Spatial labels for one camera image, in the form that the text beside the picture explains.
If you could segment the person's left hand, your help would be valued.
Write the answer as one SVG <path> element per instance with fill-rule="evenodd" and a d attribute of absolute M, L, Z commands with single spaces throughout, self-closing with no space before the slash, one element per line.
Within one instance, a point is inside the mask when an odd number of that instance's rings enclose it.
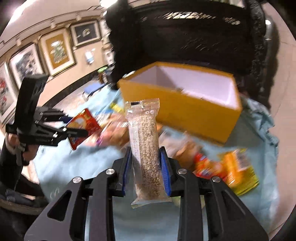
<path fill-rule="evenodd" d="M 6 133 L 5 145 L 11 154 L 16 154 L 16 149 L 20 147 L 20 141 L 17 135 Z M 32 161 L 37 154 L 39 145 L 28 145 L 28 150 L 23 152 L 23 159 L 25 161 Z"/>

